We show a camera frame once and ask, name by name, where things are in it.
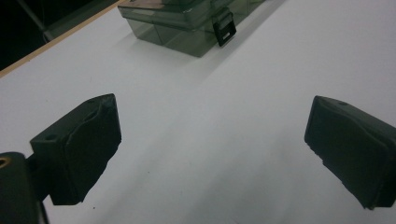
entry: tabletop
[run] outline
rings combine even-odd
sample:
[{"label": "tabletop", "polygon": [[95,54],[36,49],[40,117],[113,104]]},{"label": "tabletop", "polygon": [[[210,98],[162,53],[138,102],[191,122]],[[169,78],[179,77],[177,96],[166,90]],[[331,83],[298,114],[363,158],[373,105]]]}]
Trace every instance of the tabletop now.
[{"label": "tabletop", "polygon": [[134,37],[116,8],[0,78],[0,152],[114,93],[122,142],[50,223],[394,223],[304,142],[316,95],[396,126],[396,2],[268,0],[202,58]]}]

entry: brown edge trim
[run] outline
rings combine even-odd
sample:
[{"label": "brown edge trim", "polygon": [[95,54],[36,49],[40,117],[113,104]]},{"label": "brown edge trim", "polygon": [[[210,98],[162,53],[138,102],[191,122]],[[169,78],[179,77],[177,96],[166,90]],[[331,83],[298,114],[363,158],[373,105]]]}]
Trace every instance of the brown edge trim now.
[{"label": "brown edge trim", "polygon": [[55,39],[53,39],[52,41],[50,41],[48,44],[44,45],[43,47],[33,51],[32,53],[24,56],[23,58],[19,59],[17,62],[15,62],[14,64],[10,65],[9,67],[3,69],[0,71],[0,78],[4,77],[6,74],[12,72],[14,69],[22,66],[25,63],[30,62],[30,60],[32,60],[33,58],[35,58],[35,56],[41,54],[42,52],[46,51],[47,49],[52,48],[53,46],[55,46],[56,44],[58,44],[59,42],[61,42],[62,40],[66,39],[68,36],[72,35],[73,33],[77,32],[79,29],[83,28],[84,26],[90,24],[92,21],[95,21],[96,19],[98,19],[99,17],[103,16],[104,14],[106,14],[109,10],[113,9],[114,7],[116,7],[119,3],[123,2],[125,0],[119,0],[118,2],[114,3],[113,5],[103,9],[102,11],[98,12],[97,14],[95,14],[94,16],[88,18],[87,20],[85,20],[84,22],[80,23],[79,25],[73,27],[72,29],[70,29],[69,31],[67,31],[66,33],[56,37]]}]

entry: dark floor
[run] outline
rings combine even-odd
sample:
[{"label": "dark floor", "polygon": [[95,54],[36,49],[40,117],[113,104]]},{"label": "dark floor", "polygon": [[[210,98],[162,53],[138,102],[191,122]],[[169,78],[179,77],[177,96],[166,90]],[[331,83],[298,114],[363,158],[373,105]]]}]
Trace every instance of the dark floor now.
[{"label": "dark floor", "polygon": [[[24,0],[54,37],[117,0]],[[45,45],[49,40],[15,0],[0,1],[0,70]]]}]

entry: box latch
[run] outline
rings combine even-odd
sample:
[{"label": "box latch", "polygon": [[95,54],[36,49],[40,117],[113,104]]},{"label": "box latch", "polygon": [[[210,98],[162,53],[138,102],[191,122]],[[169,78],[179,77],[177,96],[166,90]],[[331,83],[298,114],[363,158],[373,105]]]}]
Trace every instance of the box latch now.
[{"label": "box latch", "polygon": [[233,22],[233,13],[227,7],[212,17],[213,30],[219,46],[223,46],[236,33],[235,23]]}]

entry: transparent plastic box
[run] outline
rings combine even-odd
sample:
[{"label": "transparent plastic box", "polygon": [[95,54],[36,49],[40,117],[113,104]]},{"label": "transparent plastic box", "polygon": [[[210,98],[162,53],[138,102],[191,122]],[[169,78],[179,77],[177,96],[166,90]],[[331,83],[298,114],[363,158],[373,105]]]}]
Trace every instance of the transparent plastic box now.
[{"label": "transparent plastic box", "polygon": [[119,11],[142,40],[202,57],[264,0],[127,0]]}]

